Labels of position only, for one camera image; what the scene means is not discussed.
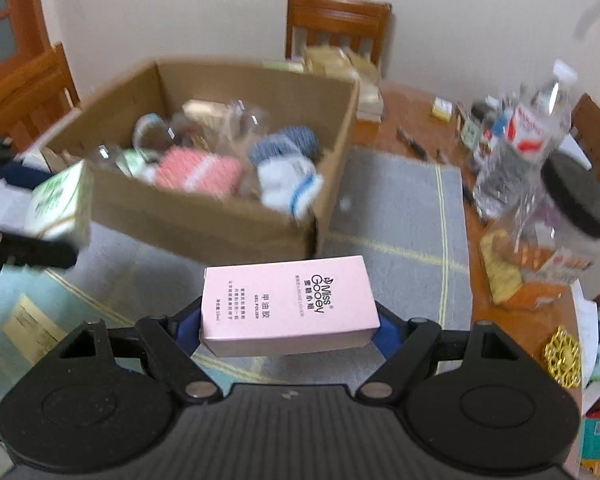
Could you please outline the green white small box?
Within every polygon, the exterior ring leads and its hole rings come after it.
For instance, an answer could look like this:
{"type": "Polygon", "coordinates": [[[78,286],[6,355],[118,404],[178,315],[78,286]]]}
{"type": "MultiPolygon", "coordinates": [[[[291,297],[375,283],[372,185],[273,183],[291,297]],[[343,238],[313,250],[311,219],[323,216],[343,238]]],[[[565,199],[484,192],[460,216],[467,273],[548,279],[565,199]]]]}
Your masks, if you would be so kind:
{"type": "Polygon", "coordinates": [[[38,185],[23,229],[40,240],[59,240],[82,249],[90,244],[94,178],[85,161],[38,185]]]}

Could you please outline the pink cosmetic box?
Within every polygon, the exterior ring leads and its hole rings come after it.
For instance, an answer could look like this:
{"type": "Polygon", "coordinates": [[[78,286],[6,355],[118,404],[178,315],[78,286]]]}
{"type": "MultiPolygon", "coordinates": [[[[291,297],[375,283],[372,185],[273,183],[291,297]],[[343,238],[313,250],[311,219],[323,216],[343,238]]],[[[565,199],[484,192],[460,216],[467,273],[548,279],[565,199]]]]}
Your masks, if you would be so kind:
{"type": "Polygon", "coordinates": [[[210,266],[201,340],[219,358],[361,348],[380,326],[361,256],[210,266]]]}

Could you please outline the pink knitted sock roll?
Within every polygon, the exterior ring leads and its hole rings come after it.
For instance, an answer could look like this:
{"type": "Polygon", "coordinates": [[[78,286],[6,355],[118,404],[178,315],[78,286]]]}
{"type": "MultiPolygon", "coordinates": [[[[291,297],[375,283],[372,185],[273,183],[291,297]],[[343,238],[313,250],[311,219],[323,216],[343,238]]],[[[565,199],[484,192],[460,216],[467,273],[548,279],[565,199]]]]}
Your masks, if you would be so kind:
{"type": "Polygon", "coordinates": [[[243,174],[244,167],[235,157],[176,146],[160,159],[152,183],[167,190],[225,198],[237,192],[243,174]]]}

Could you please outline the grey white sock roll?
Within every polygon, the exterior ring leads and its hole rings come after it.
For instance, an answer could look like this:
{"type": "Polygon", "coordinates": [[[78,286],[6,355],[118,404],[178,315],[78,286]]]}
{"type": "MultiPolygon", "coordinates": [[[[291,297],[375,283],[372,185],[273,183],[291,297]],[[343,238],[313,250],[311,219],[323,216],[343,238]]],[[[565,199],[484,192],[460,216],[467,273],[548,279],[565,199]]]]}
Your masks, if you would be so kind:
{"type": "Polygon", "coordinates": [[[302,155],[273,157],[257,166],[260,202],[297,221],[309,217],[324,178],[302,155]]]}

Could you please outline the cream cardboard small box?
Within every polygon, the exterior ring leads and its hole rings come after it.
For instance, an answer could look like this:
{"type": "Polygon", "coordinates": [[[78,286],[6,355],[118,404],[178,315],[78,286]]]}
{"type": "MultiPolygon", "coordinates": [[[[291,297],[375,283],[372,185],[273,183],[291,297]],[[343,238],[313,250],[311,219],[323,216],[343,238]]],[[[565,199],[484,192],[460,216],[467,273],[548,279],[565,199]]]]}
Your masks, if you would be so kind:
{"type": "Polygon", "coordinates": [[[188,100],[182,105],[183,114],[194,122],[219,128],[230,114],[227,104],[211,101],[188,100]]]}

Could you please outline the clear plastic jar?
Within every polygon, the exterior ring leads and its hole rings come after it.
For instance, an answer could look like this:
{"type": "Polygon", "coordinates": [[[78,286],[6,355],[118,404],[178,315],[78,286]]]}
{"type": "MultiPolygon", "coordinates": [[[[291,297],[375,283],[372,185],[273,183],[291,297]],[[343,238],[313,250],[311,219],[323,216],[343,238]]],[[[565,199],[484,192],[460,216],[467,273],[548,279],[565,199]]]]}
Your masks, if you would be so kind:
{"type": "Polygon", "coordinates": [[[246,154],[268,134],[270,125],[270,114],[264,108],[241,100],[231,102],[225,122],[228,147],[236,154],[246,154]]]}

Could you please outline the blue knitted sock roll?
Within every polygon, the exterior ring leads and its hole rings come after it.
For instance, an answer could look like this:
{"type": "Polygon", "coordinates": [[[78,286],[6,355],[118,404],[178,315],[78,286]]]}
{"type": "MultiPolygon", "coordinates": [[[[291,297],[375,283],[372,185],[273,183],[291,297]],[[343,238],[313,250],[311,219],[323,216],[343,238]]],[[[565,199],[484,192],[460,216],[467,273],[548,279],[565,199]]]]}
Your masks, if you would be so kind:
{"type": "Polygon", "coordinates": [[[248,158],[253,166],[259,166],[271,158],[288,155],[316,159],[321,150],[315,133],[309,127],[288,126],[253,143],[248,158]]]}

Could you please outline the wooden chair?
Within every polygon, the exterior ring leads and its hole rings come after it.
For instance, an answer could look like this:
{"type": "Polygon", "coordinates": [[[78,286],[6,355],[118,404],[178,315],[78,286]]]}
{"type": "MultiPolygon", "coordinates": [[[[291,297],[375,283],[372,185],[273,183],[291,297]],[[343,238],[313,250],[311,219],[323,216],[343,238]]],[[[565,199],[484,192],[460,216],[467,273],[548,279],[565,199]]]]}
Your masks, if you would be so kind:
{"type": "Polygon", "coordinates": [[[0,82],[0,136],[23,152],[51,126],[80,108],[63,44],[17,68],[0,82]]]}
{"type": "Polygon", "coordinates": [[[571,114],[571,125],[576,129],[574,138],[592,164],[600,180],[600,107],[583,93],[571,114]]]}
{"type": "Polygon", "coordinates": [[[388,32],[392,4],[370,0],[287,0],[285,58],[294,56],[294,33],[306,32],[306,45],[316,46],[320,35],[330,46],[348,38],[349,48],[361,52],[370,42],[370,62],[380,67],[382,48],[388,32]]]}

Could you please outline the yellow capsule blister pack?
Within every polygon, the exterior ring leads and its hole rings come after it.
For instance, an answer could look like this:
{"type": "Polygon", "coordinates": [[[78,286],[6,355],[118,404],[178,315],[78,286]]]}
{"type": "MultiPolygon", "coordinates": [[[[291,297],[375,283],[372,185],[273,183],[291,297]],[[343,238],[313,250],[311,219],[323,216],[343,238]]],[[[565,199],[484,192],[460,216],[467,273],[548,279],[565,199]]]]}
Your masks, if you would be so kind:
{"type": "Polygon", "coordinates": [[[507,238],[504,230],[491,231],[480,240],[480,252],[494,304],[505,304],[524,284],[519,269],[495,251],[494,243],[501,238],[507,238]]]}

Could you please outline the brown cardboard box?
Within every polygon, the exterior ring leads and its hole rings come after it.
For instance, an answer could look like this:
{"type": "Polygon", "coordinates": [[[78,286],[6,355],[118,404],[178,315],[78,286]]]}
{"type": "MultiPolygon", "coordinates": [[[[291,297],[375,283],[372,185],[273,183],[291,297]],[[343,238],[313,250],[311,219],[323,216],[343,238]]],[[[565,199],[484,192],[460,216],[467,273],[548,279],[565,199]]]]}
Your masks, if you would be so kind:
{"type": "Polygon", "coordinates": [[[321,251],[348,158],[358,84],[228,58],[155,58],[81,103],[47,141],[81,158],[100,144],[127,148],[148,113],[172,114],[190,99],[244,100],[264,108],[275,128],[307,126],[320,142],[325,183],[306,221],[245,198],[167,191],[114,171],[93,171],[92,218],[141,242],[208,264],[299,260],[321,251]]]}

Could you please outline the gold foil ornament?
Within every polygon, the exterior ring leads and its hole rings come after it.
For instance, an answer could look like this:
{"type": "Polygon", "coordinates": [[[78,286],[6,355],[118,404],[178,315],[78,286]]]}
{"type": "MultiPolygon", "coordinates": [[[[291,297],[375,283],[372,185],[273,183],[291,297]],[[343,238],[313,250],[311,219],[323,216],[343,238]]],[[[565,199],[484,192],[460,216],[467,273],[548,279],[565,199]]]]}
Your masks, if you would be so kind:
{"type": "Polygon", "coordinates": [[[556,332],[543,350],[548,374],[565,389],[579,388],[582,384],[582,361],[579,341],[564,326],[556,332]]]}

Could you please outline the large jar black lid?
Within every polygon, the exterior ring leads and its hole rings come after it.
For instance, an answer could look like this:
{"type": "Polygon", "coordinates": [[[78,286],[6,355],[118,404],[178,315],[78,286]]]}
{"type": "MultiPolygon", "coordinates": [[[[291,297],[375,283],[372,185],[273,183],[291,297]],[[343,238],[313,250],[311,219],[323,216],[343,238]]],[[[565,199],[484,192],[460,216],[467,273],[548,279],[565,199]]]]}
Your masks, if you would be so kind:
{"type": "Polygon", "coordinates": [[[495,255],[524,284],[569,285],[600,255],[600,181],[554,151],[500,222],[505,232],[494,237],[495,255]]]}

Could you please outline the clear water bottle red label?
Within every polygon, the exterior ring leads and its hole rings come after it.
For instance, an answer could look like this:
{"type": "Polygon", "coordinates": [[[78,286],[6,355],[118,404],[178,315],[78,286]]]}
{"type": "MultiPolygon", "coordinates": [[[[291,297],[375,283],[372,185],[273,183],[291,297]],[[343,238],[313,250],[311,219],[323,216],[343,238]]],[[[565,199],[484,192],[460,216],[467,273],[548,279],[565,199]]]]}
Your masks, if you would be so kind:
{"type": "Polygon", "coordinates": [[[501,217],[524,192],[550,152],[571,127],[572,90],[576,71],[559,58],[552,76],[537,89],[521,92],[505,115],[504,134],[480,170],[472,191],[486,218],[501,217]]]}

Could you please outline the beige paper bag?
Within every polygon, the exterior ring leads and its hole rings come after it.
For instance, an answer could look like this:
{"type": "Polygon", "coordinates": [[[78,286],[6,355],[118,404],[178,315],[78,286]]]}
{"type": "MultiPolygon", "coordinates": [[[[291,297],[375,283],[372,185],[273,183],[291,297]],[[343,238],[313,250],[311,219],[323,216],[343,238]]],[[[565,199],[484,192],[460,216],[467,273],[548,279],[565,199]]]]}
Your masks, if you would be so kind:
{"type": "Polygon", "coordinates": [[[349,47],[304,47],[302,62],[307,72],[327,77],[359,79],[369,84],[380,83],[380,71],[367,58],[349,47]]]}

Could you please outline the wooden chair far side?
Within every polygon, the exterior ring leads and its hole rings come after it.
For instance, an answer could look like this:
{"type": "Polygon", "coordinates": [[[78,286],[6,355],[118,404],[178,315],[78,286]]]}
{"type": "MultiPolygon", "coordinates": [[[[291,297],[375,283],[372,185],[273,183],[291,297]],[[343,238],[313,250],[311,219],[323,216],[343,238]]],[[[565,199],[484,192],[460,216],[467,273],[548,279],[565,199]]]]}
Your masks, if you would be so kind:
{"type": "Polygon", "coordinates": [[[306,45],[316,46],[320,35],[330,46],[348,38],[349,48],[361,52],[370,42],[370,62],[380,67],[382,48],[388,32],[392,4],[370,0],[287,0],[285,58],[294,56],[294,33],[306,32],[306,45]]]}

